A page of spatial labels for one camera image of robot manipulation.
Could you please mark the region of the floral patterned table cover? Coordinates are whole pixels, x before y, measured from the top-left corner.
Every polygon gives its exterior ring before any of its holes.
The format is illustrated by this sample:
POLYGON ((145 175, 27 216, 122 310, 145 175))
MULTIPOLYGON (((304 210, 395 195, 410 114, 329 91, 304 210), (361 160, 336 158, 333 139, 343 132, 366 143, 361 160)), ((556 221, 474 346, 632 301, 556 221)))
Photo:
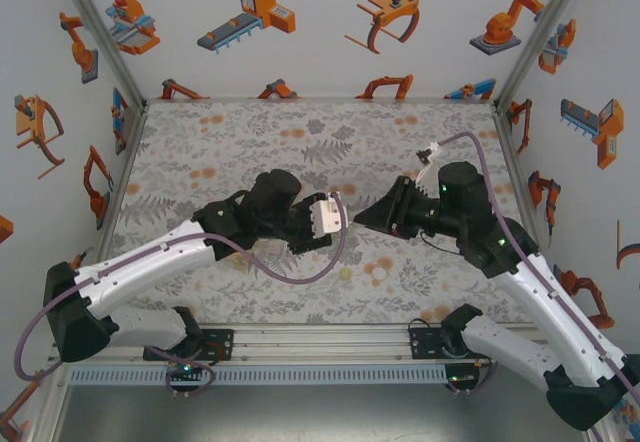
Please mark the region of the floral patterned table cover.
MULTIPOLYGON (((456 103, 248 101, 155 103, 148 112, 109 252, 119 255, 177 227, 197 209, 252 187, 276 168, 304 195, 339 192, 350 215, 383 196, 395 179, 417 176, 416 152, 444 141, 440 163, 484 153, 503 213, 518 218, 491 109, 456 103)), ((471 304, 499 323, 525 312, 437 237, 402 241, 359 225, 338 264, 333 248, 258 257, 244 273, 226 258, 184 272, 134 297, 136 309, 189 308, 201 323, 437 322, 471 304), (388 276, 373 284, 372 270, 388 276), (319 281, 313 275, 327 268, 319 281)))

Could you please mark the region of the grey metal panel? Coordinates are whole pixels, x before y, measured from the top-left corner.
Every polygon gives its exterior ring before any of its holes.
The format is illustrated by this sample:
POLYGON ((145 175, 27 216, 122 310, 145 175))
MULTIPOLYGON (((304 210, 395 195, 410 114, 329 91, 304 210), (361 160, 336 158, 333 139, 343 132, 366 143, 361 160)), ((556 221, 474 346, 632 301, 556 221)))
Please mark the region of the grey metal panel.
POLYGON ((515 382, 472 397, 434 385, 74 387, 55 442, 584 442, 515 382))

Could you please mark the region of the wide aluminium base rail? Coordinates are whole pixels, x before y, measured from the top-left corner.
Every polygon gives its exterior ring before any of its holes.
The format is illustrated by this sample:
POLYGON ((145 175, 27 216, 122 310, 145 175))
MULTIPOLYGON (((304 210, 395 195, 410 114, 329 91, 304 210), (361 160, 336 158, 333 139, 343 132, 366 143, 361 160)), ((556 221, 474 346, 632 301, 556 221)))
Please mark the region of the wide aluminium base rail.
POLYGON ((107 347, 133 350, 148 346, 188 359, 203 342, 203 329, 223 328, 235 332, 229 361, 253 364, 282 362, 320 363, 412 360, 407 326, 398 324, 258 324, 199 327, 176 315, 173 319, 142 321, 113 326, 114 333, 96 329, 85 335, 54 340, 51 361, 79 362, 107 347))

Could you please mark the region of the aluminium frame post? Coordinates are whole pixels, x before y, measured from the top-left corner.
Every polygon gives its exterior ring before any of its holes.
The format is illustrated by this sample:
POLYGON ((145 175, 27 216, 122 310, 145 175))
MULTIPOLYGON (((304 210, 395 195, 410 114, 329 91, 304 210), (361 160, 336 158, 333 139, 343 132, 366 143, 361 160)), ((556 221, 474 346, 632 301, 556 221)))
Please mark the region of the aluminium frame post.
POLYGON ((496 100, 496 110, 498 112, 505 112, 510 106, 520 85, 526 78, 529 70, 533 67, 538 55, 551 35, 552 29, 559 23, 560 16, 570 1, 571 0, 549 0, 496 100))
POLYGON ((112 40, 107 25, 102 20, 93 0, 71 0, 79 12, 85 26, 89 29, 98 46, 99 51, 109 63, 117 81, 128 96, 128 101, 143 110, 146 99, 142 95, 131 71, 126 66, 120 51, 112 40))

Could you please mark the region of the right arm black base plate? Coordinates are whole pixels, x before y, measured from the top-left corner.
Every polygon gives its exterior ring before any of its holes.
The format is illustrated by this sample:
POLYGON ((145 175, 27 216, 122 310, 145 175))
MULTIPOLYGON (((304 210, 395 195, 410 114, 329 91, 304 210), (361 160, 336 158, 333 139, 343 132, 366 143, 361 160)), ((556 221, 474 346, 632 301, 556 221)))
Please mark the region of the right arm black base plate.
POLYGON ((472 352, 458 332, 435 326, 422 318, 414 318, 407 325, 413 360, 470 360, 478 354, 472 352))

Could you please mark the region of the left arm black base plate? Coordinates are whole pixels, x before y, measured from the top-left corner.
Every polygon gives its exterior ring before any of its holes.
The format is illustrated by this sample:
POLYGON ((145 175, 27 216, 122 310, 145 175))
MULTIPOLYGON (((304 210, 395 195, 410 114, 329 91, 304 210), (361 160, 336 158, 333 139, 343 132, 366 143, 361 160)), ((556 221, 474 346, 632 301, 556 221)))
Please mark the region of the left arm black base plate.
POLYGON ((232 357, 234 335, 232 329, 203 329, 203 342, 195 355, 188 359, 196 361, 229 361, 232 357))

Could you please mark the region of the aluminium table edge rail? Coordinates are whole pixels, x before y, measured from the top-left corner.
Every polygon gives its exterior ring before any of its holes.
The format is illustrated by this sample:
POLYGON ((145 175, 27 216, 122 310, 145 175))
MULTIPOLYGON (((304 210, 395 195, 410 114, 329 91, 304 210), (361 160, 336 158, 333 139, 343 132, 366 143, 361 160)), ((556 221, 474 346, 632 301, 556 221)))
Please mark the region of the aluminium table edge rail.
POLYGON ((111 203, 106 214, 100 244, 97 249, 97 255, 95 256, 96 261, 102 261, 108 256, 111 240, 118 223, 120 209, 126 193, 126 187, 130 179, 131 171, 147 120, 147 114, 148 106, 143 106, 134 112, 130 139, 124 152, 121 171, 118 173, 115 190, 112 194, 111 203))
POLYGON ((489 136, 487 138, 488 144, 491 146, 492 143, 496 143, 500 146, 502 157, 501 164, 505 166, 505 170, 509 176, 509 182, 512 185, 512 198, 515 200, 517 205, 519 221, 533 241, 538 245, 540 254, 542 256, 546 256, 543 267, 551 276, 551 280, 559 283, 558 278, 554 274, 551 260, 548 258, 549 252, 542 246, 542 240, 535 220, 535 209, 530 196, 528 195, 525 174, 519 162, 514 143, 507 127, 506 117, 500 112, 494 103, 490 103, 489 108, 491 109, 492 120, 494 123, 493 130, 496 132, 496 137, 492 138, 489 136))

